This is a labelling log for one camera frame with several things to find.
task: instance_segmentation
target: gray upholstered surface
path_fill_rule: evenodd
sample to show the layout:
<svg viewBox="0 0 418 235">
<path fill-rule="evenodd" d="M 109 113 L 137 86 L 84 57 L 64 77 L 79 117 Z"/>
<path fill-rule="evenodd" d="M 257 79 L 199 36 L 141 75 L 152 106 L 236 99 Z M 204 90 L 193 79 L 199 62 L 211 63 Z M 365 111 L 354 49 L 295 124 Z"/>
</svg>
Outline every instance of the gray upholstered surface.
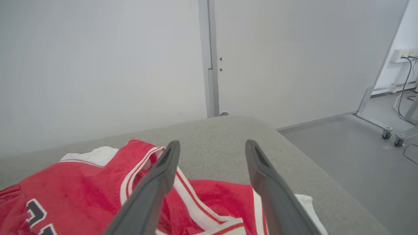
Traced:
<svg viewBox="0 0 418 235">
<path fill-rule="evenodd" d="M 249 117 L 215 117 L 0 158 L 0 187 L 19 182 L 66 153 L 90 152 L 100 146 L 120 148 L 130 139 L 157 146 L 179 140 L 179 166 L 189 179 L 241 184 L 249 184 L 244 146 L 247 139 L 253 139 L 293 192 L 313 197 L 315 211 L 329 234 L 389 234 L 363 206 L 279 132 Z"/>
</svg>

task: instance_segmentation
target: black cable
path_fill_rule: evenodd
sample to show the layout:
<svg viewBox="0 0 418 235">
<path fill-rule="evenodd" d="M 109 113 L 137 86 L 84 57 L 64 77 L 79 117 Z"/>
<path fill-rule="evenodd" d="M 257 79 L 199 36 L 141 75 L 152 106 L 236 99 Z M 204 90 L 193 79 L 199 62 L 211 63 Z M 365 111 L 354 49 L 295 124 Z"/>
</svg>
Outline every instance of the black cable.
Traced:
<svg viewBox="0 0 418 235">
<path fill-rule="evenodd" d="M 418 163 L 416 163 L 414 160 L 412 160 L 411 158 L 409 158 L 408 156 L 406 156 L 406 155 L 405 155 L 406 150 L 407 150 L 407 149 L 408 149 L 408 147 L 409 147 L 409 146 L 411 146 L 411 145 L 414 145 L 414 146 L 417 146 L 417 147 L 418 147 L 418 145 L 416 145 L 416 144 L 413 144 L 413 143 L 409 144 L 409 145 L 405 148 L 405 150 L 403 151 L 403 155 L 404 155 L 406 158 L 408 158 L 409 160 L 411 160 L 413 163 L 415 163 L 415 164 L 417 164 L 417 165 L 418 165 Z"/>
<path fill-rule="evenodd" d="M 414 59 L 418 60 L 418 58 L 413 57 L 413 56 L 408 56 L 408 58 L 414 58 Z M 410 95 L 410 96 L 407 97 L 408 100 L 415 101 L 415 100 L 411 99 L 411 97 L 417 97 L 417 96 L 416 95 Z"/>
<path fill-rule="evenodd" d="M 410 65 L 409 66 L 409 73 L 408 73 L 408 76 L 406 77 L 405 84 L 403 85 L 402 92 L 400 93 L 399 104 L 398 104 L 398 113 L 399 113 L 400 117 L 403 118 L 402 114 L 400 113 L 400 102 L 402 101 L 402 95 L 403 95 L 403 91 L 405 90 L 405 86 L 408 83 L 409 74 L 411 74 L 412 61 L 409 58 L 406 58 L 406 57 L 403 57 L 403 56 L 401 58 L 407 59 L 409 61 L 409 65 Z"/>
</svg>

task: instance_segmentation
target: white wall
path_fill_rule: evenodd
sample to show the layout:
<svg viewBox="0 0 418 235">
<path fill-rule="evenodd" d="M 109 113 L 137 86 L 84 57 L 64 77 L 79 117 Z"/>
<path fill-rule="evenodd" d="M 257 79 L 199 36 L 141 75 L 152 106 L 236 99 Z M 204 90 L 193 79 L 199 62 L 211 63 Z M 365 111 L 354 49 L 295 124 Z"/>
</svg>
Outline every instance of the white wall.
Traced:
<svg viewBox="0 0 418 235">
<path fill-rule="evenodd" d="M 356 112 L 406 3 L 216 0 L 220 112 L 275 128 Z"/>
<path fill-rule="evenodd" d="M 206 115 L 197 1 L 0 2 L 0 156 Z"/>
<path fill-rule="evenodd" d="M 393 41 L 390 49 L 389 56 L 385 61 L 385 66 L 377 80 L 375 88 L 384 88 L 392 86 L 392 83 L 401 84 L 406 80 L 407 72 L 409 70 L 409 63 L 393 63 L 390 62 L 393 51 L 396 49 L 418 49 L 418 0 L 409 0 L 409 4 L 403 16 L 403 20 L 399 26 L 398 33 Z M 401 70 L 405 70 L 406 73 L 402 74 L 402 80 L 395 81 Z M 409 78 L 408 82 L 416 80 L 418 73 L 415 73 L 415 77 Z M 381 90 L 376 93 L 388 92 L 387 90 Z"/>
</svg>

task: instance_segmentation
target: power socket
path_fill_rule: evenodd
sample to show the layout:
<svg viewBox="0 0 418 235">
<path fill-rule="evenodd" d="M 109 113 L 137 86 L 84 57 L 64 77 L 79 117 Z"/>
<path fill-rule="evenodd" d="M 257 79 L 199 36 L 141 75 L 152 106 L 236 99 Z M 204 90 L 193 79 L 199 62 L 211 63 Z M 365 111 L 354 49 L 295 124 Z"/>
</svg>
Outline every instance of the power socket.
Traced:
<svg viewBox="0 0 418 235">
<path fill-rule="evenodd" d="M 407 59 L 404 59 L 404 58 L 401 58 L 401 57 L 408 57 L 408 56 L 416 57 L 416 54 L 418 54 L 418 49 L 394 50 L 393 54 L 392 54 L 392 57 L 390 58 L 390 61 L 394 62 L 394 63 L 408 62 Z"/>
</svg>

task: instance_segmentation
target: red jersey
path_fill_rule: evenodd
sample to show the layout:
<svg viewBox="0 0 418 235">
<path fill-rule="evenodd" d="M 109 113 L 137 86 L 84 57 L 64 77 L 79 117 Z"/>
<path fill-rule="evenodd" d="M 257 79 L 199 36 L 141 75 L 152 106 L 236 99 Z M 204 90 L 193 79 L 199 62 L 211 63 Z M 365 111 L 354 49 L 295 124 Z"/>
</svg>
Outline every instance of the red jersey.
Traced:
<svg viewBox="0 0 418 235">
<path fill-rule="evenodd" d="M 0 234 L 102 234 L 163 151 L 131 140 L 120 150 L 67 154 L 0 191 Z M 189 181 L 178 168 L 155 233 L 266 235 L 268 229 L 250 185 Z"/>
</svg>

